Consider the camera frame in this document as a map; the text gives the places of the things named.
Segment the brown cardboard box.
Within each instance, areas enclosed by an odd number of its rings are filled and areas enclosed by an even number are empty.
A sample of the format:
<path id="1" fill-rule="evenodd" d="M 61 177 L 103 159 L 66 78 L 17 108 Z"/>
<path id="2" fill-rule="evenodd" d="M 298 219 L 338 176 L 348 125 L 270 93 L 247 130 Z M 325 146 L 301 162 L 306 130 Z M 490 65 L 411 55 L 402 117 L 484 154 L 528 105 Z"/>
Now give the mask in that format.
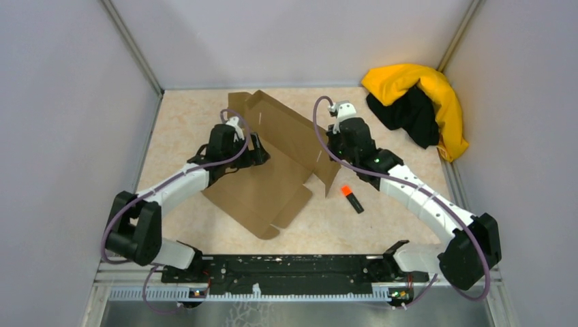
<path id="1" fill-rule="evenodd" d="M 227 174 L 202 193 L 255 237 L 287 228 L 312 198 L 305 183 L 317 176 L 328 192 L 340 169 L 322 149 L 314 124 L 264 91 L 228 95 L 228 107 L 256 132 L 269 160 Z"/>

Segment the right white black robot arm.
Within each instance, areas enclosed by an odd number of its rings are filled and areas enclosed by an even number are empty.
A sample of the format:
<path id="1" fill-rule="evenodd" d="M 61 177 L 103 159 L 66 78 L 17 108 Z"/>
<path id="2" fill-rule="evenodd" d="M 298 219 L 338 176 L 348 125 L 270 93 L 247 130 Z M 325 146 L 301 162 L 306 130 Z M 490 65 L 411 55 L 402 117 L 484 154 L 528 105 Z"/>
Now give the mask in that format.
<path id="1" fill-rule="evenodd" d="M 331 159 L 354 170 L 380 193 L 403 204 L 437 237 L 437 244 L 400 241 L 384 261 L 384 273 L 401 281 L 409 272 L 442 275 L 460 291 L 469 290 L 501 260 L 497 221 L 458 207 L 424 183 L 390 150 L 379 149 L 369 126 L 354 117 L 329 125 L 326 132 Z"/>

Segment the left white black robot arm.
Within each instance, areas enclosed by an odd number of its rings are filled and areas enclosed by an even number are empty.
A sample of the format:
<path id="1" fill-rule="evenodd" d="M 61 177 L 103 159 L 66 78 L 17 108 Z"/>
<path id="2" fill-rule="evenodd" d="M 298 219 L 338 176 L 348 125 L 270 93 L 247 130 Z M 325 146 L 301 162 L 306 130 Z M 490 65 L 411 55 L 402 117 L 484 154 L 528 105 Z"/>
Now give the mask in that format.
<path id="1" fill-rule="evenodd" d="M 209 141 L 173 175 L 138 193 L 115 196 L 101 241 L 103 261 L 113 262 L 106 255 L 110 251 L 121 256 L 121 264 L 171 266 L 186 281 L 199 280 L 204 273 L 202 252 L 164 238 L 162 219 L 228 172 L 262 165 L 269 158 L 256 132 L 246 134 L 231 123 L 215 125 Z"/>

